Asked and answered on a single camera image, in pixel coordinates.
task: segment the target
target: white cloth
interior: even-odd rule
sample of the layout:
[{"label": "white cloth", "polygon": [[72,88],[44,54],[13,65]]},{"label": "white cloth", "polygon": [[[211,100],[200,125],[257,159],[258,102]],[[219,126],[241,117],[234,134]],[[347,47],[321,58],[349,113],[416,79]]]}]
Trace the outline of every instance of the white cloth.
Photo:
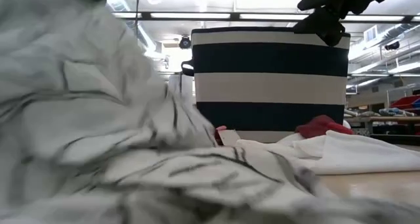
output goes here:
[{"label": "white cloth", "polygon": [[0,16],[1,224],[419,219],[317,198],[313,173],[271,151],[212,148],[212,126],[105,7],[0,0]]},{"label": "white cloth", "polygon": [[88,0],[0,0],[0,207],[72,192],[130,147],[212,147],[213,126]]},{"label": "white cloth", "polygon": [[346,120],[343,120],[343,126],[346,127],[347,129],[351,129],[351,125],[350,123],[348,123]]},{"label": "white cloth", "polygon": [[239,140],[236,146],[283,154],[318,175],[420,170],[420,152],[334,131],[311,139],[294,134],[275,144]]}]

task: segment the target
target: gray striped fabric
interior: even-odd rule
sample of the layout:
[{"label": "gray striped fabric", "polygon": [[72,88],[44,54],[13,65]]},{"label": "gray striped fabric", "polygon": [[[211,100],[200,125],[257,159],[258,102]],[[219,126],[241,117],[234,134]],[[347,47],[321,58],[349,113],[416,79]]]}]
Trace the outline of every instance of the gray striped fabric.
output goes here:
[{"label": "gray striped fabric", "polygon": [[343,122],[350,36],[328,47],[289,28],[192,32],[197,108],[243,139],[276,142],[321,114]]}]

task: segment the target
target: table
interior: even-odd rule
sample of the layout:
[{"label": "table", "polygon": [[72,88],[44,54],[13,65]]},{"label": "table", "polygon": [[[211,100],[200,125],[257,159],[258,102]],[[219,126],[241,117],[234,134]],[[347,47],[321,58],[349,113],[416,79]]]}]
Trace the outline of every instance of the table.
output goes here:
[{"label": "table", "polygon": [[[402,146],[420,151],[418,146]],[[322,183],[341,197],[369,197],[420,206],[420,171],[325,175]]]}]

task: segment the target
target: dome camera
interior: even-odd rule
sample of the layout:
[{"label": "dome camera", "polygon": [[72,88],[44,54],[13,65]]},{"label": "dome camera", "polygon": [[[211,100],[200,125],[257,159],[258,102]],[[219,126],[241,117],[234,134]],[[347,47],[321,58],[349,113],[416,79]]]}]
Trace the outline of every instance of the dome camera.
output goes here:
[{"label": "dome camera", "polygon": [[181,49],[189,49],[191,47],[191,40],[188,36],[183,36],[181,41],[179,42],[179,47]]}]

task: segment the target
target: crumpled fabric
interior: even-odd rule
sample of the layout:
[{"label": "crumpled fabric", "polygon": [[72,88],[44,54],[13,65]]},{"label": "crumpled fabric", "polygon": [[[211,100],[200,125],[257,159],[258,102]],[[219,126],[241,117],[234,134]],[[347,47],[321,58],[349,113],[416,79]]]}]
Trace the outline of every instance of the crumpled fabric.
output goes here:
[{"label": "crumpled fabric", "polygon": [[103,5],[0,0],[0,206],[73,192],[132,148],[215,145],[143,52]]},{"label": "crumpled fabric", "polygon": [[2,224],[418,223],[283,154],[214,147],[105,7],[0,0],[0,19]]}]

